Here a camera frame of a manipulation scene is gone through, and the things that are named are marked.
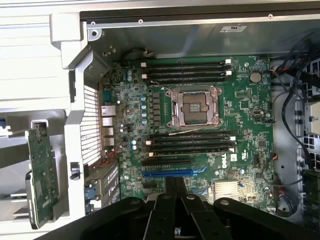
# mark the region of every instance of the vent grille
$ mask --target vent grille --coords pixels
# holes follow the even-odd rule
[[[80,124],[83,164],[89,166],[101,158],[98,91],[84,86],[84,115]]]

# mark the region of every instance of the memory slot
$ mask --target memory slot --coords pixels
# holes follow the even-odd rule
[[[162,150],[162,151],[150,151],[149,157],[166,157],[166,156],[178,156],[178,155],[199,155],[209,153],[228,153],[231,152],[230,148],[234,146],[216,146],[207,147],[201,149],[188,148],[188,149],[175,149],[175,150]]]
[[[186,132],[179,133],[176,135],[168,134],[155,134],[151,135],[149,140],[157,142],[167,142],[167,141],[184,141],[184,140],[206,140],[206,139],[224,139],[231,137],[232,132],[228,130],[222,131],[212,131],[212,132]]]

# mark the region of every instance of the metal panel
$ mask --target metal panel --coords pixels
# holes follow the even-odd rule
[[[126,50],[136,47],[146,47],[160,59],[278,54],[288,52],[319,23],[320,20],[303,20],[107,28],[102,35],[108,37],[91,43],[94,49],[98,47],[106,53],[112,45],[116,49],[111,55],[113,60],[119,60]],[[225,32],[222,29],[226,26],[246,28]]]

